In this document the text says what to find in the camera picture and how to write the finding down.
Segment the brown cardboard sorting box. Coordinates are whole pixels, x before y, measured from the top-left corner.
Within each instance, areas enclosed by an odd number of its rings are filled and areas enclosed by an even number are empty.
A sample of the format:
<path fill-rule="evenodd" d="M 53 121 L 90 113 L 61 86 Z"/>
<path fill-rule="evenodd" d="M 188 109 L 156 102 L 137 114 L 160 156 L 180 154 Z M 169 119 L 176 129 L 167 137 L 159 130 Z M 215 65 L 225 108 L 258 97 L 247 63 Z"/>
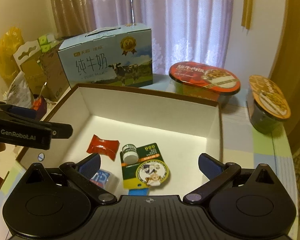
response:
<path fill-rule="evenodd" d="M 184 196 L 207 182 L 198 158 L 207 153 L 221 160 L 223 135 L 217 102 L 158 90 L 106 85 L 77 85 L 46 116 L 70 124 L 69 139 L 53 139 L 48 150 L 23 148 L 17 161 L 57 167 L 85 158 L 94 135 L 120 145 L 156 143 L 170 169 L 168 179 L 151 194 Z"/>

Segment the white crumpled plastic bag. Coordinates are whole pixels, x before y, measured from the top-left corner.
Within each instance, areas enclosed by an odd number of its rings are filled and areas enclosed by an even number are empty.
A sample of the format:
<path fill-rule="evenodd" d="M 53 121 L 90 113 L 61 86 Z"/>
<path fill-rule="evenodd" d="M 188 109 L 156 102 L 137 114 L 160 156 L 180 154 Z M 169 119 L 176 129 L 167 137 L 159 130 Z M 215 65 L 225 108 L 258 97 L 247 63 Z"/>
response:
<path fill-rule="evenodd" d="M 8 91 L 4 95 L 4 101 L 7 104 L 31 108 L 33 103 L 33 95 L 26 82 L 24 72 L 19 72 L 11 83 Z"/>

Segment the dark red small tray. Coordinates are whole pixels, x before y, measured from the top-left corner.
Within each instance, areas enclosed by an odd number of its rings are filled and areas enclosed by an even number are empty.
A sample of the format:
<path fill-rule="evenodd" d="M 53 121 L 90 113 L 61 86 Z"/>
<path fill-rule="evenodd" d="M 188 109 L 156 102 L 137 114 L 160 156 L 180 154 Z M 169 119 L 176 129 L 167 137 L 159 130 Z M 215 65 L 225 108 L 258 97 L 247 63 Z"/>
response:
<path fill-rule="evenodd" d="M 36 120 L 41 120 L 47 113 L 47 103 L 43 96 L 40 96 L 34 100 L 32 109 L 36 111 Z"/>

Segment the red snack packet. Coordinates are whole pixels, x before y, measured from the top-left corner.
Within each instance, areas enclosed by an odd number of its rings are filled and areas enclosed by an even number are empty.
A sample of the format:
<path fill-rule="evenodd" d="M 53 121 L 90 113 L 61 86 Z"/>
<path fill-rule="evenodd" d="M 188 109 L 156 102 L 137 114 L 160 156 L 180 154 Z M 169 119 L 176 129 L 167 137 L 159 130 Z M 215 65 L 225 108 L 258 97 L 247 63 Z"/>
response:
<path fill-rule="evenodd" d="M 119 150 L 120 142 L 118 140 L 104 140 L 97 135 L 93 135 L 87 149 L 87 153 L 102 154 L 108 156 L 112 161 L 115 161 L 116 154 Z"/>

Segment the checkered tablecloth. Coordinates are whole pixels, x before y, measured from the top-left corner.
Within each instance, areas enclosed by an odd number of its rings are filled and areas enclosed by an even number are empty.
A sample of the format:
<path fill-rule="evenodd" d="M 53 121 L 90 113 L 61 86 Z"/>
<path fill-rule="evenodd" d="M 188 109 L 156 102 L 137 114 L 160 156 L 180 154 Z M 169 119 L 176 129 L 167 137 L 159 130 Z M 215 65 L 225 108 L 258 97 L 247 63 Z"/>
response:
<path fill-rule="evenodd" d="M 17 161 L 0 190 L 0 239 L 295 239 L 298 198 L 285 130 L 264 135 L 245 108 L 221 108 L 223 164 L 241 173 L 202 204 L 123 187 L 119 145 L 100 169 L 119 179 L 115 204 L 87 196 L 57 167 Z"/>

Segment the small white green jar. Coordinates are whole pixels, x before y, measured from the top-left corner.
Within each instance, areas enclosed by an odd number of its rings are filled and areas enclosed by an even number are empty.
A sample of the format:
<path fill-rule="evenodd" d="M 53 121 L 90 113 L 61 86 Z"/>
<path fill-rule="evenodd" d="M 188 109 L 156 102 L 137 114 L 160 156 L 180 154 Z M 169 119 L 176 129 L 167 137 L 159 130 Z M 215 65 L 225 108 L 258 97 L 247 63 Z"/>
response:
<path fill-rule="evenodd" d="M 122 160 L 127 165 L 132 165 L 138 162 L 139 155 L 135 145 L 126 144 L 122 147 Z"/>

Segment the brown cardboard carton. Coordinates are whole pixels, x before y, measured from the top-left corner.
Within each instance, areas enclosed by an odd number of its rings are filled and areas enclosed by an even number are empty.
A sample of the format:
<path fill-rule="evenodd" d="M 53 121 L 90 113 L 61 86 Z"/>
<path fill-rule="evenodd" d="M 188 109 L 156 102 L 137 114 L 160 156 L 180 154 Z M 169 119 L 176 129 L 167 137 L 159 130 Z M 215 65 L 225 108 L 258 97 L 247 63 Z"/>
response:
<path fill-rule="evenodd" d="M 58 101 L 69 87 L 58 56 L 60 45 L 58 42 L 49 51 L 43 52 L 35 40 L 21 45 L 13 54 L 32 94 L 41 94 L 51 101 Z"/>

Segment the green card with badge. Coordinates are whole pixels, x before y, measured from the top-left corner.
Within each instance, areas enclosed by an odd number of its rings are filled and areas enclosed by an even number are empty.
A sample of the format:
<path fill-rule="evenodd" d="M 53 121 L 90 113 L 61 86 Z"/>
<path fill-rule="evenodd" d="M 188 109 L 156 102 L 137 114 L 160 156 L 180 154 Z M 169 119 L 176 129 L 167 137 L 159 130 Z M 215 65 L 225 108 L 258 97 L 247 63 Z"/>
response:
<path fill-rule="evenodd" d="M 157 187 L 164 183 L 170 170 L 160 153 L 157 143 L 136 147 L 139 155 L 137 163 L 127 165 L 120 152 L 123 187 L 128 190 L 140 190 Z"/>

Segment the orange lid noodle bowl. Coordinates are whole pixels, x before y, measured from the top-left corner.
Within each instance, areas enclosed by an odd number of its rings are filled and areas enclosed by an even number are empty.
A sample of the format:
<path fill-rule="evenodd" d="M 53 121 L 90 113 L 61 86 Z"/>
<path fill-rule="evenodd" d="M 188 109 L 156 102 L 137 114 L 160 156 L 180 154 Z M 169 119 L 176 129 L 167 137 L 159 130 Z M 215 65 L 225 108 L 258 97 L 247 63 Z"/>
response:
<path fill-rule="evenodd" d="M 272 132 L 291 116 L 290 107 L 281 89 L 261 75 L 249 77 L 246 103 L 251 124 L 263 134 Z"/>

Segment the yellow plastic bag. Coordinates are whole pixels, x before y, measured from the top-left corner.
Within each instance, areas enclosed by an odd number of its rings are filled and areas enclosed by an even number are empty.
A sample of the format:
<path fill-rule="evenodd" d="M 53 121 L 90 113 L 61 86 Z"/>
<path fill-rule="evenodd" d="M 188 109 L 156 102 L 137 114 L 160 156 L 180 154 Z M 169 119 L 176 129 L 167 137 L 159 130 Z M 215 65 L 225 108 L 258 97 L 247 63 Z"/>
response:
<path fill-rule="evenodd" d="M 13 55 L 24 43 L 21 29 L 17 27 L 11 27 L 0 39 L 0 76 L 7 87 L 20 72 Z"/>

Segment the green tissue packs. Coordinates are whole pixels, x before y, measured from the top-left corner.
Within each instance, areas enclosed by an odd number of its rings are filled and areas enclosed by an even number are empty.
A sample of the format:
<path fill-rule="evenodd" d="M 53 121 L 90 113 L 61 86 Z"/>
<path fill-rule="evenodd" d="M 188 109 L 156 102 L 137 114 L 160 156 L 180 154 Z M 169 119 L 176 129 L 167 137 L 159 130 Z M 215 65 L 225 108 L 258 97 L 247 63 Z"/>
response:
<path fill-rule="evenodd" d="M 45 34 L 38 37 L 38 43 L 43 53 L 50 51 L 53 47 L 59 43 L 53 33 Z"/>

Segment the blue milk carton box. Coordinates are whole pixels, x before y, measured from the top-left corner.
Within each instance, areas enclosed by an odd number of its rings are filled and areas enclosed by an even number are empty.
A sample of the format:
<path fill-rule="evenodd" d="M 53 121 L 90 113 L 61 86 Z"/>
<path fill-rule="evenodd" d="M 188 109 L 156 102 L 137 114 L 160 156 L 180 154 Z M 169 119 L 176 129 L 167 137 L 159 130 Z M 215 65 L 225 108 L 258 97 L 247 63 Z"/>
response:
<path fill-rule="evenodd" d="M 143 23 L 104 27 L 64 40 L 58 56 L 70 87 L 153 83 L 152 30 Z"/>

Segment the red lid noodle bowl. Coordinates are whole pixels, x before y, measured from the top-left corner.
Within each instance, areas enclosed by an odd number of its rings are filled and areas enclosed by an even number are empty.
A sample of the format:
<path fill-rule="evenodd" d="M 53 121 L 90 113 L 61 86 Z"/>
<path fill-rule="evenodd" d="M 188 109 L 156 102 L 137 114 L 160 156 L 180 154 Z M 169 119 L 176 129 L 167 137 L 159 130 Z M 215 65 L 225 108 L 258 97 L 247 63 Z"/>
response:
<path fill-rule="evenodd" d="M 169 76 L 178 94 L 216 101 L 221 105 L 240 91 L 238 77 L 228 70 L 197 62 L 178 62 Z"/>

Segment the purple window curtain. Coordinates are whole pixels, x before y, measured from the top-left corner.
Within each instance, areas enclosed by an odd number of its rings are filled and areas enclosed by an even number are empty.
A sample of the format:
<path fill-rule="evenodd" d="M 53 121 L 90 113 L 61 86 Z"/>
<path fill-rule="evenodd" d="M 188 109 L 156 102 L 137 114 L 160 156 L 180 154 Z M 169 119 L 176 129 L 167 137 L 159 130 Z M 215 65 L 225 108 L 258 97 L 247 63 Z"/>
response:
<path fill-rule="evenodd" d="M 50 0 L 57 34 L 143 23 L 152 30 L 153 70 L 180 61 L 224 67 L 234 0 Z"/>

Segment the wooden wall hook strip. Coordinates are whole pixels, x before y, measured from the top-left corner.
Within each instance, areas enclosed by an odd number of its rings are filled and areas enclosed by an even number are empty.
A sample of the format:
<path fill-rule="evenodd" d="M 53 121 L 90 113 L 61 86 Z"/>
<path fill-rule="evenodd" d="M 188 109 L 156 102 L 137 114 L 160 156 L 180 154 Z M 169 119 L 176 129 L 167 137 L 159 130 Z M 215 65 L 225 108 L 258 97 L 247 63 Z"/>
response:
<path fill-rule="evenodd" d="M 243 0 L 241 26 L 250 30 L 254 0 Z"/>

